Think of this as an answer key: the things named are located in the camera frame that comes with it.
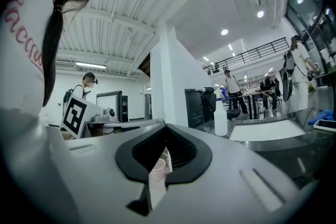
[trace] black pants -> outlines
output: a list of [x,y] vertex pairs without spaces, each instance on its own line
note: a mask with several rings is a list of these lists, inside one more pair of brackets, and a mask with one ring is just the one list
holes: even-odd
[[[230,98],[233,98],[233,97],[238,97],[242,95],[241,91],[239,92],[235,92],[235,93],[230,93]],[[244,99],[243,97],[238,97],[238,98],[234,98],[232,99],[232,103],[233,103],[233,108],[234,109],[238,109],[238,102],[240,103],[240,107],[242,108],[242,112],[243,113],[247,113],[247,108],[246,108],[246,104],[244,102]]]
[[[269,93],[269,96],[272,97],[273,101],[272,101],[272,109],[275,110],[277,109],[277,95],[274,93]],[[268,97],[262,95],[262,99],[263,99],[263,102],[264,102],[264,107],[266,109],[268,109]]]

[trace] table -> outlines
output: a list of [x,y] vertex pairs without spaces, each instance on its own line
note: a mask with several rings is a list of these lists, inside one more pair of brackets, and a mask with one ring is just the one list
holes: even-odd
[[233,100],[233,99],[236,99],[236,98],[240,98],[240,97],[243,97],[243,98],[247,97],[248,109],[249,109],[249,113],[250,113],[250,120],[252,120],[252,108],[251,108],[251,96],[252,96],[254,119],[257,119],[258,118],[258,114],[257,114],[257,107],[256,107],[256,95],[257,94],[261,94],[261,93],[269,93],[269,90],[262,91],[262,92],[251,92],[251,93],[240,95],[238,97],[229,98],[228,100],[230,101],[230,100]]

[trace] white phone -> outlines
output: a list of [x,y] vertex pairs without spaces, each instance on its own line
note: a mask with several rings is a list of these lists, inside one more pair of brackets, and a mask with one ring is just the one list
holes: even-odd
[[330,132],[336,132],[336,121],[318,120],[314,124],[314,128]]

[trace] recessed light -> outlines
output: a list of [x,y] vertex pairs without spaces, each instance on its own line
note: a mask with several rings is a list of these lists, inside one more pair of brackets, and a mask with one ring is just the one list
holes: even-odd
[[103,65],[94,65],[92,63],[85,63],[85,62],[76,62],[76,65],[81,66],[81,67],[95,67],[95,68],[106,69],[106,66],[103,66]]
[[257,14],[258,18],[262,18],[263,15],[264,15],[264,12],[262,10],[259,11],[258,14]]
[[301,4],[303,2],[303,0],[297,0],[298,4]]
[[224,29],[224,30],[221,32],[221,35],[222,35],[222,36],[225,36],[227,33],[229,33],[229,30]]

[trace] black railing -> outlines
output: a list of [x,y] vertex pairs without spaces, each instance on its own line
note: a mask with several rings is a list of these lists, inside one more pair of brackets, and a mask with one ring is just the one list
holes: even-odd
[[243,52],[242,54],[238,54],[236,56],[230,57],[223,61],[217,63],[217,65],[211,65],[203,68],[204,71],[208,74],[218,73],[225,69],[230,69],[235,66],[243,65],[244,63],[251,62],[258,58],[262,58],[271,54],[275,54],[282,50],[287,50],[289,48],[286,38],[280,38],[274,40],[270,43],[264,44],[260,47],[257,47],[252,50],[248,50]]

